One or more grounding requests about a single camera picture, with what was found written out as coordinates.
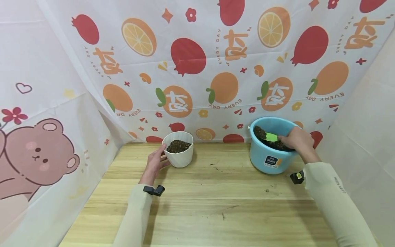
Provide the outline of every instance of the pink bear illustration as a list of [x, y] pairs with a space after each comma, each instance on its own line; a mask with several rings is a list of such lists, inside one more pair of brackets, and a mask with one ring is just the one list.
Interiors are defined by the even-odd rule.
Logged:
[[70, 139], [56, 119], [34, 127], [0, 130], [0, 200], [25, 195], [30, 201], [41, 186], [53, 185], [79, 165]]

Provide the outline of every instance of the table surface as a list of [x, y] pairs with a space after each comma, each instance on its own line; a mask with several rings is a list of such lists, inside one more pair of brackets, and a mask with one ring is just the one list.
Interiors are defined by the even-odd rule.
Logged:
[[[144, 246], [332, 247], [333, 234], [303, 185], [289, 175], [259, 172], [245, 143], [196, 143], [185, 168], [162, 170]], [[147, 156], [158, 144], [126, 144], [111, 164], [60, 247], [110, 247]]]

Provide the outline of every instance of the blue bucket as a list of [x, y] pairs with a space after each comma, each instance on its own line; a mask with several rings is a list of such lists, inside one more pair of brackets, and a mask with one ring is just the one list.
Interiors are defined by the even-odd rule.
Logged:
[[264, 131], [278, 136], [286, 136], [293, 127], [291, 121], [279, 117], [261, 117], [248, 127], [251, 135], [250, 160], [260, 171], [267, 174], [280, 174], [291, 164], [297, 152], [286, 152], [272, 149], [256, 138], [254, 127], [259, 126]]

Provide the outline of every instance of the bear ear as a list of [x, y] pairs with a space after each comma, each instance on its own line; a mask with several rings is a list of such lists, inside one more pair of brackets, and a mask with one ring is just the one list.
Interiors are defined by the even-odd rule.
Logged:
[[67, 169], [66, 174], [72, 173], [78, 168], [78, 166], [79, 166], [79, 157], [78, 155], [74, 154], [73, 157], [71, 157], [66, 164], [66, 169]]
[[46, 131], [63, 133], [62, 123], [60, 123], [59, 120], [53, 118], [41, 120], [40, 122], [37, 123], [35, 127], [42, 128], [43, 130]]

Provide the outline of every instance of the beige arm sleeve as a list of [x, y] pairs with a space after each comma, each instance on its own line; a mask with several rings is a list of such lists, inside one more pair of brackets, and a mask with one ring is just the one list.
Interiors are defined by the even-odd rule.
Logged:
[[339, 247], [377, 247], [365, 219], [343, 188], [330, 164], [307, 164], [305, 188], [315, 200]]
[[152, 196], [144, 192], [145, 184], [136, 185], [130, 192], [128, 208], [115, 236], [113, 247], [141, 247], [147, 229]]

